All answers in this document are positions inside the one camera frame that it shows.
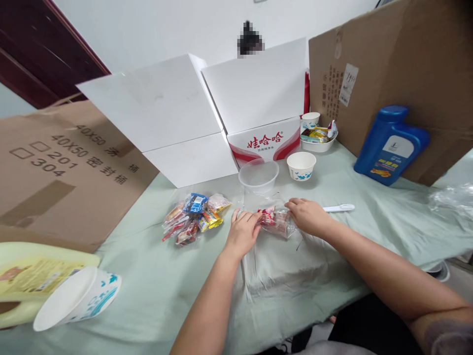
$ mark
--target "yellow plastic jug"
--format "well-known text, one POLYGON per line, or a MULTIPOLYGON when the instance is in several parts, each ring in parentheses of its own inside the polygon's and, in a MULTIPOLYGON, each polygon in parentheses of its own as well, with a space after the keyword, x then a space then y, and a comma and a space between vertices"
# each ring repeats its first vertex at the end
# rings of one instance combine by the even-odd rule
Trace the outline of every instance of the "yellow plastic jug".
POLYGON ((46 299, 69 276, 98 266, 93 254, 43 244, 0 243, 0 306, 20 302, 0 314, 0 329, 34 320, 46 299))

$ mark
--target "checkbox printed on box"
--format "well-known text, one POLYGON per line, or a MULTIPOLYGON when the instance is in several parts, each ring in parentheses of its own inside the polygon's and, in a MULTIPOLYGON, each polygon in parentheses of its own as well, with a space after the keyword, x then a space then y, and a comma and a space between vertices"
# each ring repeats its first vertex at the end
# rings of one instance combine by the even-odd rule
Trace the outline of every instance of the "checkbox printed on box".
POLYGON ((36 150, 39 150, 40 152, 44 152, 51 149, 50 146, 44 144, 43 142, 34 142, 34 143, 31 143, 30 146, 36 150))
POLYGON ((27 151, 24 148, 16 148, 16 149, 13 149, 13 150, 9 151, 9 153, 13 154, 14 156, 16 156, 20 159, 28 159, 28 158, 34 156, 33 153, 31 153, 30 151, 27 151))

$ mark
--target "cardboard box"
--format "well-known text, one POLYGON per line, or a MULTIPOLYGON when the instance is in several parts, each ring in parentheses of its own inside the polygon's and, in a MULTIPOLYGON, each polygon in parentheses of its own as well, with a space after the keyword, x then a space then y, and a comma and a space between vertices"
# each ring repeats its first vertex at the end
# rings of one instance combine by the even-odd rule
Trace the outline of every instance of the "cardboard box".
POLYGON ((225 132, 143 154, 178 188, 238 173, 225 132))
POLYGON ((0 120, 0 146, 1 241, 94 252, 158 173, 89 101, 0 120))
POLYGON ((222 131, 202 77, 205 66, 204 60, 186 54, 77 87, 141 152, 147 152, 222 131))
POLYGON ((228 134, 304 112, 305 38, 202 69, 228 134))
POLYGON ((247 162, 266 158, 286 159, 299 150, 301 120, 299 116, 263 127, 228 135, 233 155, 240 168, 247 162))
POLYGON ((473 147, 471 18, 468 1, 398 0, 312 38, 311 111, 358 156, 377 112, 408 106, 431 143, 403 176, 431 185, 473 147))

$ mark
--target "white cardboard box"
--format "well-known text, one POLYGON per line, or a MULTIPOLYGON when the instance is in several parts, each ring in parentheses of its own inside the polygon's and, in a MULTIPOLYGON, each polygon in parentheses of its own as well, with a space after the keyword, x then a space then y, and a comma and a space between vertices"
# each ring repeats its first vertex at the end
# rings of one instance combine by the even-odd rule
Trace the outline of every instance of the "white cardboard box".
POLYGON ((177 188, 238 173, 223 131, 143 155, 177 188))
POLYGON ((204 60, 186 54, 77 87, 146 152, 222 131, 201 73, 205 66, 204 60))
POLYGON ((305 38, 202 69, 228 134, 304 112, 305 38))
POLYGON ((286 159, 300 147, 299 116, 227 136, 240 168, 247 162, 266 158, 286 159))

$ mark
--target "brown cardboard box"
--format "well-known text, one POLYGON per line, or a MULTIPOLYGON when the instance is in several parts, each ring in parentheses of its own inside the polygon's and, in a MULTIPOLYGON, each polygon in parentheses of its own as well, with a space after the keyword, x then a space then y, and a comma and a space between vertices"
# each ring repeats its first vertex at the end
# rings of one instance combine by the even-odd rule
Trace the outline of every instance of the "brown cardboard box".
POLYGON ((430 186, 473 147, 472 7, 398 0, 312 38, 311 111, 358 156, 377 112, 408 106, 431 143, 403 176, 430 186))
POLYGON ((0 242, 94 252, 157 169, 89 101, 0 120, 0 242))

